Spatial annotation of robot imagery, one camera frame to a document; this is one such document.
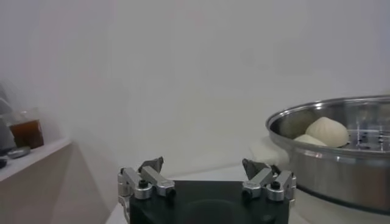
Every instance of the white wall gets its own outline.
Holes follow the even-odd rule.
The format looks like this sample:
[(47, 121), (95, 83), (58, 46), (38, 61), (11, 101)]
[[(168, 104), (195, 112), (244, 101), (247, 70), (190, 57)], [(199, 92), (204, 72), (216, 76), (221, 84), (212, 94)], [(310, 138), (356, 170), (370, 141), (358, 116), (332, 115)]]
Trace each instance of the white wall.
[(2, 0), (0, 74), (47, 138), (75, 140), (111, 209), (120, 166), (238, 163), (276, 110), (388, 90), (388, 5)]

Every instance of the steamed bun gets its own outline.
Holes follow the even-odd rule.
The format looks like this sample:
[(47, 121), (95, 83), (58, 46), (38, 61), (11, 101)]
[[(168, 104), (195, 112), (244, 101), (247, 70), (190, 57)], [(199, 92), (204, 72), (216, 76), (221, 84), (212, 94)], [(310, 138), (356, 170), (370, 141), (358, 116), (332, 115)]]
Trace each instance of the steamed bun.
[(349, 140), (345, 126), (327, 117), (322, 117), (312, 123), (306, 129), (306, 134), (322, 141), (329, 147), (346, 145)]
[(320, 141), (318, 139), (315, 139), (315, 138), (311, 137), (310, 135), (301, 135), (301, 136), (299, 136), (298, 138), (296, 138), (294, 140), (295, 141), (299, 141), (299, 142), (313, 144), (313, 145), (327, 146), (322, 141)]

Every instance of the metal gripper clamp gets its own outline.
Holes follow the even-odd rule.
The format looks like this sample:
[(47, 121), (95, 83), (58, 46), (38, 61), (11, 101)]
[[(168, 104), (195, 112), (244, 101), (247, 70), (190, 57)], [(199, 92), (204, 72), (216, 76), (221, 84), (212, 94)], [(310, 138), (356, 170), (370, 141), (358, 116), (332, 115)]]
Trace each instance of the metal gripper clamp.
[(265, 191), (272, 201), (290, 200), (290, 207), (295, 203), (297, 178), (290, 171), (282, 171), (279, 175), (272, 173), (271, 168), (264, 168), (251, 180), (243, 182), (243, 199), (248, 202), (260, 197)]
[(132, 168), (123, 168), (118, 174), (118, 201), (123, 206), (127, 223), (130, 223), (130, 198), (146, 200), (152, 196), (153, 186), (158, 195), (168, 200), (176, 195), (175, 182), (161, 176), (151, 166), (141, 168), (139, 175)]

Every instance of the small dish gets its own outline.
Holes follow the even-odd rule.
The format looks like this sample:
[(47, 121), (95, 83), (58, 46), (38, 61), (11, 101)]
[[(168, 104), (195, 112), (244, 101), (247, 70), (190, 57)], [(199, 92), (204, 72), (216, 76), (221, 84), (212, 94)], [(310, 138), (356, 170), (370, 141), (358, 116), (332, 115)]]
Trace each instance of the small dish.
[(17, 159), (28, 155), (30, 151), (31, 151), (30, 147), (22, 147), (22, 148), (11, 150), (10, 152), (8, 152), (7, 155), (11, 159)]

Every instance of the stainless steel pot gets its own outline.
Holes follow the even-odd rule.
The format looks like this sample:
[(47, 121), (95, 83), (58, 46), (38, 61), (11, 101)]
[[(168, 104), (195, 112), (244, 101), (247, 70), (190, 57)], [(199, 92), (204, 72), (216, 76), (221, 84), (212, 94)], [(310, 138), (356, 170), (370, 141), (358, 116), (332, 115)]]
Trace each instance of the stainless steel pot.
[[(325, 116), (344, 124), (350, 142), (331, 148), (293, 139)], [(390, 96), (323, 100), (282, 110), (266, 122), (289, 154), (302, 190), (372, 212), (390, 214)]]

